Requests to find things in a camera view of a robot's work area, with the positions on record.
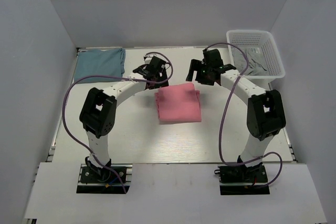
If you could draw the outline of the pink t shirt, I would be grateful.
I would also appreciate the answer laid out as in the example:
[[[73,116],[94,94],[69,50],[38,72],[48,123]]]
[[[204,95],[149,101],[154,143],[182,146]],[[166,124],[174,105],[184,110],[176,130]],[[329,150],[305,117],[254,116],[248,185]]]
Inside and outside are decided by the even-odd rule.
[[[200,92],[191,82],[159,88],[154,94],[161,123],[194,123],[202,121]]]

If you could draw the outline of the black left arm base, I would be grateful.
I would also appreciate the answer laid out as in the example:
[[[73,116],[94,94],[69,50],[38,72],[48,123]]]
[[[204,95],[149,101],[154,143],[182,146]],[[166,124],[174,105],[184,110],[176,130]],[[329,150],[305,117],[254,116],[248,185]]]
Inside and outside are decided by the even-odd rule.
[[[119,178],[112,171],[103,167],[95,167],[90,164],[89,157],[85,158],[85,164],[81,164],[78,182],[77,194],[126,194],[131,186],[132,165],[107,163],[116,171]]]

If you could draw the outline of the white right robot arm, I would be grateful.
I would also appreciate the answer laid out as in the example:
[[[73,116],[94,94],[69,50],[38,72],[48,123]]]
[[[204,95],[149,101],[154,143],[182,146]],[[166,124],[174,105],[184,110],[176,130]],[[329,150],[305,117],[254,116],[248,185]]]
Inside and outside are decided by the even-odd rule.
[[[200,84],[215,83],[230,91],[227,101],[237,96],[247,105],[246,125],[249,137],[237,162],[238,177],[247,182],[256,175],[255,167],[268,156],[266,148],[270,141],[286,126],[281,94],[257,86],[231,64],[224,64],[217,49],[204,50],[203,59],[193,59],[186,77]]]

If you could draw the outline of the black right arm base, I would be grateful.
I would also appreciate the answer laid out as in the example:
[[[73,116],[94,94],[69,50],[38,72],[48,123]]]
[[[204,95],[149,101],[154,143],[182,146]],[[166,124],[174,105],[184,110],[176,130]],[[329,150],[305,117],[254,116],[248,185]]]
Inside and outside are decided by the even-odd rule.
[[[261,160],[255,166],[243,164],[237,159],[237,166],[218,166],[214,174],[219,178],[219,189],[222,196],[269,195],[268,177]]]

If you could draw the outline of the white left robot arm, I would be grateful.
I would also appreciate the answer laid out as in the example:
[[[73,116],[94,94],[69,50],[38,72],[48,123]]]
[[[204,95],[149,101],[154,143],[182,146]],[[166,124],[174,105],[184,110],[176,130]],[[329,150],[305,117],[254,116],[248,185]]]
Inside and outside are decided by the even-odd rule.
[[[138,92],[169,85],[167,61],[155,55],[145,56],[144,61],[145,64],[135,68],[125,80],[104,89],[91,88],[85,99],[79,120],[91,149],[86,164],[93,169],[93,176],[98,181],[104,182],[111,175],[107,135],[114,126],[117,107]]]

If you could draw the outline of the grey t shirt in basket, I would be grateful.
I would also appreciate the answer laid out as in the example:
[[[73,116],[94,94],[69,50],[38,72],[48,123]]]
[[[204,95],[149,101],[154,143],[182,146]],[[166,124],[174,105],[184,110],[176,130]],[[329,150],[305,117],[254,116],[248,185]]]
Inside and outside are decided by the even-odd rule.
[[[248,64],[243,54],[236,48],[232,48],[234,66],[239,72],[245,71],[247,76],[268,76],[269,71],[266,65],[265,57],[258,48],[241,47],[248,59]]]

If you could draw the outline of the white plastic basket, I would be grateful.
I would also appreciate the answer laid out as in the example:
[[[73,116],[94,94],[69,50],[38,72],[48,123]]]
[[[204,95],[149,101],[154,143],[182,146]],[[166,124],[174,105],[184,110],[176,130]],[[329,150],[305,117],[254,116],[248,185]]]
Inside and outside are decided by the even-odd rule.
[[[280,53],[272,34],[263,30],[229,30],[226,33],[227,42],[239,47],[247,56],[248,62],[243,54],[235,47],[229,47],[231,64],[238,71],[243,71],[246,78],[254,83],[266,81],[268,83],[281,79],[286,72],[282,64]]]

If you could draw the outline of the teal folded t shirt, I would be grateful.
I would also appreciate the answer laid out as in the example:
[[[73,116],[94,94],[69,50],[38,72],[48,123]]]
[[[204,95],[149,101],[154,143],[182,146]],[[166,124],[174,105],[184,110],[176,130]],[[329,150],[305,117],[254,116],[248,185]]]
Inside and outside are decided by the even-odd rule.
[[[123,77],[125,49],[90,49],[78,53],[74,82],[86,76]]]

